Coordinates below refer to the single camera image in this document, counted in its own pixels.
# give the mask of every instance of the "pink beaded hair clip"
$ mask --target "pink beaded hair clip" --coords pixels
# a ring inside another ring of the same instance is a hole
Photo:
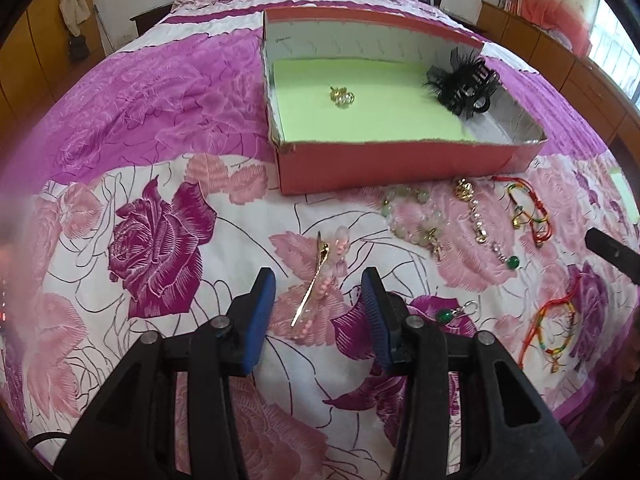
[[[336,277],[336,267],[344,261],[349,250],[349,229],[338,227],[329,243],[323,242],[318,232],[318,257],[316,258],[316,275],[306,290],[296,315],[291,321],[293,339],[306,336],[314,322],[320,303],[325,297],[329,285]]]

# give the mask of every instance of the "cardboard box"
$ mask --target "cardboard box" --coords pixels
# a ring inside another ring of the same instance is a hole
[[[417,66],[420,78],[433,65],[452,72],[452,50],[475,57],[481,47],[456,30],[418,18],[337,7],[267,10],[266,97],[282,193],[525,171],[546,137],[502,86],[487,113],[465,121],[439,104],[442,110],[433,108],[434,98],[423,97],[429,94],[423,86],[426,76],[416,80],[412,69],[407,71]],[[347,109],[337,110],[329,85],[324,87],[328,63],[344,67],[333,72],[336,86],[343,86],[340,79],[351,78],[350,84],[358,88]],[[369,80],[354,80],[358,74]],[[378,74],[388,83],[376,86]],[[360,128],[359,121],[369,129]],[[343,123],[351,128],[343,130]],[[441,133],[450,133],[450,139],[438,138]]]

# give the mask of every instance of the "floral bedspread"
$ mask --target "floral bedspread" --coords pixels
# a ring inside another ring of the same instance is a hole
[[[581,274],[577,335],[560,371],[551,373],[537,344],[524,370],[576,442],[593,443],[606,405],[592,401],[615,390],[616,355],[638,303],[635,286],[583,243],[596,226],[638,247],[604,143],[535,71],[519,70],[523,63],[508,56],[487,58],[550,139],[524,174],[556,227],[541,249],[529,231],[513,229],[504,185],[476,181],[482,218],[505,253],[519,257],[517,270],[476,244],[450,182],[424,184],[448,221],[439,262],[392,235],[380,214],[382,189],[285,198],[267,138],[260,61],[262,11],[283,2],[459,27],[417,0],[179,0],[163,23],[89,72],[2,176],[4,190],[32,197],[1,347],[0,398],[16,425],[28,436],[70,431],[140,333],[194,330],[224,313],[267,266],[277,299],[262,358],[231,384],[251,477],[384,478],[405,379],[386,376],[372,358],[358,284],[364,268],[376,266],[387,290],[422,316],[477,301],[477,313],[447,330],[491,330],[516,357],[537,309]],[[417,207],[399,206],[398,218],[411,225]],[[316,233],[340,225],[351,234],[346,266],[294,342],[289,325],[314,275]],[[565,329],[561,313],[552,318],[551,342],[559,344]],[[451,468],[460,460],[457,387],[451,376]],[[181,375],[177,463],[188,471],[185,393]],[[38,451],[52,462],[61,444]]]

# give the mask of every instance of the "green paper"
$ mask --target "green paper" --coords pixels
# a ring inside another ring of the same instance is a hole
[[[370,59],[282,59],[273,63],[285,142],[474,141],[458,117],[424,86],[420,64]],[[355,95],[348,108],[331,87]]]
[[[626,214],[632,224],[637,224],[640,221],[640,212],[638,212],[638,206],[634,199],[634,194],[631,192],[629,184],[626,182],[625,177],[622,175],[620,168],[611,168],[609,174],[613,183],[622,196],[622,203],[625,205]]]

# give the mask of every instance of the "screw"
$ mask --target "screw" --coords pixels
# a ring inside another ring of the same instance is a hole
[[[227,316],[216,316],[211,320],[213,328],[226,328],[231,324],[231,320]]]
[[[145,345],[151,345],[158,341],[158,332],[155,330],[148,330],[140,336],[140,341]]]
[[[489,346],[495,343],[495,336],[491,332],[482,330],[478,332],[478,341],[485,346]]]
[[[411,328],[422,328],[424,326],[424,320],[420,316],[407,316],[404,322]]]

